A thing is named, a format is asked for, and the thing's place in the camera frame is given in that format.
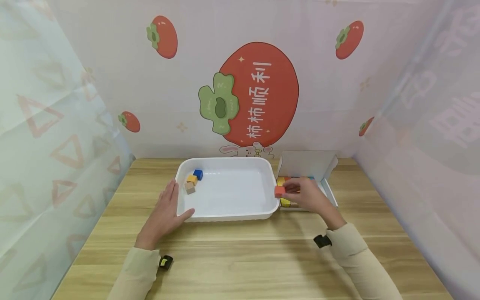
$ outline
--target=red block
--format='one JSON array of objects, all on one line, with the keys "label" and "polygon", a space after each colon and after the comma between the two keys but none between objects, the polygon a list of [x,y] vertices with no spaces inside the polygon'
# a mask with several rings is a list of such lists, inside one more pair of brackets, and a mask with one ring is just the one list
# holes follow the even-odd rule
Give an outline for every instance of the red block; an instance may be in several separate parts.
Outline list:
[{"label": "red block", "polygon": [[283,194],[285,194],[285,188],[283,186],[277,185],[275,187],[275,197],[281,198]]}]

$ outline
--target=blue block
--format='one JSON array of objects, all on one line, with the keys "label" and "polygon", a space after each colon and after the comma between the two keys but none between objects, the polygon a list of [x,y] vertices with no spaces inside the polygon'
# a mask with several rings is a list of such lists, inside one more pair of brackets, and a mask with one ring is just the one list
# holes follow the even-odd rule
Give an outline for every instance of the blue block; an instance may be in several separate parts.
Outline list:
[{"label": "blue block", "polygon": [[204,172],[202,170],[195,170],[193,172],[193,175],[196,176],[198,178],[198,180],[202,180],[202,178],[204,176]]}]

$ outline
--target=large persimmon graphic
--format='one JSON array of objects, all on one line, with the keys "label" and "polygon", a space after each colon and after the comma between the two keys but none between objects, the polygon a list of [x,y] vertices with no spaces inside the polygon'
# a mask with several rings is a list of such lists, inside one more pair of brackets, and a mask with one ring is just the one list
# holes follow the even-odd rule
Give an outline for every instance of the large persimmon graphic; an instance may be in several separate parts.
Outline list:
[{"label": "large persimmon graphic", "polygon": [[166,17],[157,16],[153,19],[147,27],[147,38],[162,57],[171,59],[177,54],[177,31]]},{"label": "large persimmon graphic", "polygon": [[335,54],[339,60],[349,57],[360,44],[363,36],[363,23],[355,21],[344,29],[336,38]]},{"label": "large persimmon graphic", "polygon": [[299,97],[295,69],[277,47],[252,42],[235,51],[198,92],[200,115],[212,131],[240,147],[267,147],[289,127]]}]

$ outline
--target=left hand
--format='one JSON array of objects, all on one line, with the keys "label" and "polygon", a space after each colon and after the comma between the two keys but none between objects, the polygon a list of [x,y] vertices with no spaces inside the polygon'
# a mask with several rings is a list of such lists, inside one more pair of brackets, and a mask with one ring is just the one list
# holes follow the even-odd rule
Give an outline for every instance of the left hand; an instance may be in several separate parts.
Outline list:
[{"label": "left hand", "polygon": [[153,250],[157,242],[171,233],[190,218],[195,209],[191,208],[181,216],[177,216],[179,185],[172,179],[161,192],[158,202],[137,235],[135,248]]}]

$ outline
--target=white plastic tray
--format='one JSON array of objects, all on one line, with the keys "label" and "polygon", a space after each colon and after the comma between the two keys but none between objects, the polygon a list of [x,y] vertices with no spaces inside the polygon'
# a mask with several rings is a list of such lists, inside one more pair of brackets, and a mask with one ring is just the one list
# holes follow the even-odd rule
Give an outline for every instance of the white plastic tray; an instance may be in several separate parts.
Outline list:
[{"label": "white plastic tray", "polygon": [[[185,181],[195,169],[204,176],[188,195]],[[267,219],[279,206],[272,166],[264,158],[192,158],[180,165],[175,180],[180,186],[177,214],[195,208],[187,222]]]}]

